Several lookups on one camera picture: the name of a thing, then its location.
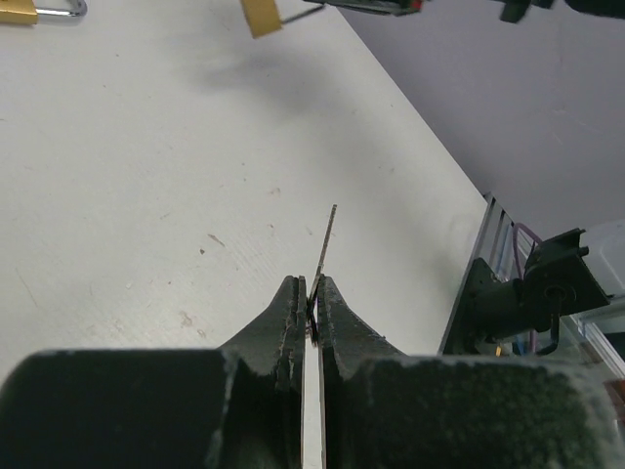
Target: gray wall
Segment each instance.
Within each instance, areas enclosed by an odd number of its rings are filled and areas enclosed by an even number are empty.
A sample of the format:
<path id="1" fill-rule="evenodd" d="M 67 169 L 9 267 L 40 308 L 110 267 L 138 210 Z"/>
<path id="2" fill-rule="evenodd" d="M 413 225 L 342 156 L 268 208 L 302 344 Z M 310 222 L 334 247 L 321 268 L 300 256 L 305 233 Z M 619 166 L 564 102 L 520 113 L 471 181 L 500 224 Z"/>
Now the gray wall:
<path id="1" fill-rule="evenodd" d="M 482 192 L 543 236 L 625 218 L 625 21 L 557 0 L 520 24 L 489 0 L 345 12 Z"/>

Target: wire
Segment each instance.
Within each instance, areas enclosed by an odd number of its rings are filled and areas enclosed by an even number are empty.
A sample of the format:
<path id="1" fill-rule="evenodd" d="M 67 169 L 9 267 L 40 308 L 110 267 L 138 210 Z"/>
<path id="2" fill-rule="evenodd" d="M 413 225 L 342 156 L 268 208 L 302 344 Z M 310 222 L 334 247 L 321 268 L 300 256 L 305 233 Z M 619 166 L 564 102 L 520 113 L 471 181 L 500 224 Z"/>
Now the wire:
<path id="1" fill-rule="evenodd" d="M 317 12 L 320 12 L 324 8 L 325 8 L 325 4 L 322 4 L 322 5 L 318 6 L 318 7 L 310 8 L 309 10 L 306 10 L 306 11 L 304 11 L 302 13 L 298 13 L 297 15 L 293 15 L 290 18 L 285 18 L 284 20 L 281 21 L 281 23 L 283 25 L 285 25 L 285 24 L 288 24 L 288 23 L 293 22 L 293 21 L 301 20 L 302 18 L 305 18 L 307 16 L 313 15 L 313 14 L 315 14 Z"/>
<path id="2" fill-rule="evenodd" d="M 542 242 L 542 239 L 538 236 L 538 234 L 533 232 L 530 228 L 527 227 L 527 225 L 524 225 L 523 223 L 514 223 L 512 226 L 512 247 L 515 257 L 515 265 L 517 266 L 517 274 L 519 278 L 523 279 L 524 273 L 521 267 L 521 256 L 519 255 L 519 231 L 523 231 L 533 241 L 530 254 L 533 252 L 534 246 L 536 244 L 540 244 Z M 535 353 L 536 349 L 538 348 L 538 333 L 535 330 L 529 331 L 529 348 L 532 353 Z"/>

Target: black plastic part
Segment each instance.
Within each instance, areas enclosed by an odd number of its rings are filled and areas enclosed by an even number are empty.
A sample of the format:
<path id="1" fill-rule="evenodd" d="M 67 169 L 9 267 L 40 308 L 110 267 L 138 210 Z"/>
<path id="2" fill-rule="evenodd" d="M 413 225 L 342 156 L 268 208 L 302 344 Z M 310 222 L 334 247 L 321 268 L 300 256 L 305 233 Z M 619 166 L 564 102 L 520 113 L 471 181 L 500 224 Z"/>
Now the black plastic part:
<path id="1" fill-rule="evenodd" d="M 596 17 L 625 19 L 625 2 L 622 0 L 565 0 L 566 4 L 579 13 Z"/>
<path id="2" fill-rule="evenodd" d="M 321 10 L 325 9 L 325 3 L 322 3 L 318 7 L 310 8 L 302 13 L 298 13 L 297 15 L 293 15 L 292 17 L 283 19 L 282 25 L 290 24 L 291 22 L 299 21 L 304 18 L 309 17 L 310 15 L 314 15 L 315 13 L 319 13 Z"/>
<path id="3" fill-rule="evenodd" d="M 0 391 L 0 467 L 302 466 L 306 285 L 222 350 L 34 355 Z"/>
<path id="4" fill-rule="evenodd" d="M 366 361 L 344 383 L 338 411 L 342 457 L 328 454 L 327 469 L 622 465 L 604 389 L 566 365 Z"/>
<path id="5" fill-rule="evenodd" d="M 551 9 L 554 0 L 499 0 L 505 3 L 499 19 L 505 22 L 519 22 L 527 14 L 530 6 Z"/>
<path id="6" fill-rule="evenodd" d="M 401 357 L 403 353 L 350 310 L 331 277 L 319 279 L 317 325 L 324 467 L 365 467 L 357 464 L 351 424 L 346 421 L 345 410 L 351 404 L 345 383 L 367 357 Z"/>
<path id="7" fill-rule="evenodd" d="M 445 355 L 477 355 L 479 344 L 495 343 L 535 329 L 552 331 L 552 343 L 540 355 L 558 347 L 559 320 L 609 304 L 601 287 L 582 257 L 581 230 L 547 239 L 537 246 L 525 264 L 523 280 L 502 283 L 486 262 L 477 258 L 471 264 L 451 316 L 443 347 Z"/>
<path id="8" fill-rule="evenodd" d="M 545 310 L 552 295 L 561 297 L 561 316 L 609 304 L 604 291 L 582 260 L 589 252 L 588 247 L 579 245 L 583 233 L 576 229 L 547 239 L 527 259 L 522 301 L 530 314 L 544 318 L 541 310 Z"/>
<path id="9" fill-rule="evenodd" d="M 612 344 L 616 353 L 625 359 L 625 331 L 606 334 L 605 338 Z"/>

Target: white tabletop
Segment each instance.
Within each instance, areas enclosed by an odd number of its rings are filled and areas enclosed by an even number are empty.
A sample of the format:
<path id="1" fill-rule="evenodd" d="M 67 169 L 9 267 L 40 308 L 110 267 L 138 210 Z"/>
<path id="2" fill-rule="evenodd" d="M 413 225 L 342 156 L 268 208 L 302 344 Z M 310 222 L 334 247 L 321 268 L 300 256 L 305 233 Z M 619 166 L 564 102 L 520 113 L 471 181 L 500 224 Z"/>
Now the white tabletop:
<path id="1" fill-rule="evenodd" d="M 485 204 L 337 11 L 255 41 L 235 0 L 92 0 L 0 44 L 0 379 L 220 345 L 312 281 L 332 203 L 325 272 L 436 352 Z"/>

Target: blue wire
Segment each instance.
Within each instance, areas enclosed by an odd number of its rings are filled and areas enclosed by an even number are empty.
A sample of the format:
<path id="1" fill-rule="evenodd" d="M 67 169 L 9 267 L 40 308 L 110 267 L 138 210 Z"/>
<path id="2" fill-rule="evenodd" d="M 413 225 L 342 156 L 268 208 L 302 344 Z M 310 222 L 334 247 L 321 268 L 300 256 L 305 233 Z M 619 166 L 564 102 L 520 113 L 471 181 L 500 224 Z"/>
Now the blue wire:
<path id="1" fill-rule="evenodd" d="M 525 355 L 525 346 L 523 345 L 521 337 L 517 335 L 515 338 L 517 339 L 517 348 L 519 349 L 519 355 Z"/>

